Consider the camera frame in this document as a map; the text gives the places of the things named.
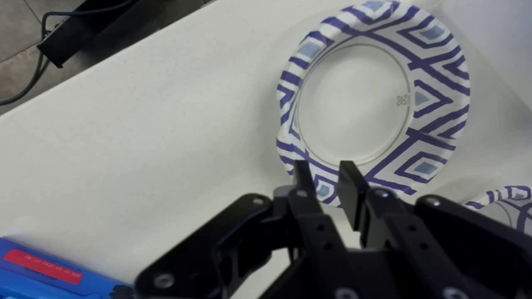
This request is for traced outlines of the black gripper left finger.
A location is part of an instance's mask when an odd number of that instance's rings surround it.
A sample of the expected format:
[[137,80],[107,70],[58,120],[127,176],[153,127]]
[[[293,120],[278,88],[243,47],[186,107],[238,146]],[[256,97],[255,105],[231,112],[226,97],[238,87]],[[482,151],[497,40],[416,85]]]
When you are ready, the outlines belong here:
[[304,258],[319,298],[356,299],[356,289],[349,281],[348,249],[333,220],[316,200],[309,165],[296,161],[293,175],[294,190],[289,195],[289,210],[298,223]]

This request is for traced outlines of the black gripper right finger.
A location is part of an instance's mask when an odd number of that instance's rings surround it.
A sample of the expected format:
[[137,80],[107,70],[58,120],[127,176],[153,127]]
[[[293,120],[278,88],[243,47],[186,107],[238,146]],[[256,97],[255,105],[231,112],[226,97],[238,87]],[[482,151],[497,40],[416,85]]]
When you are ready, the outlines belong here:
[[353,161],[339,165],[338,195],[361,236],[363,261],[376,266],[371,286],[391,299],[442,299],[437,273],[444,253],[414,208],[386,188],[373,188]]

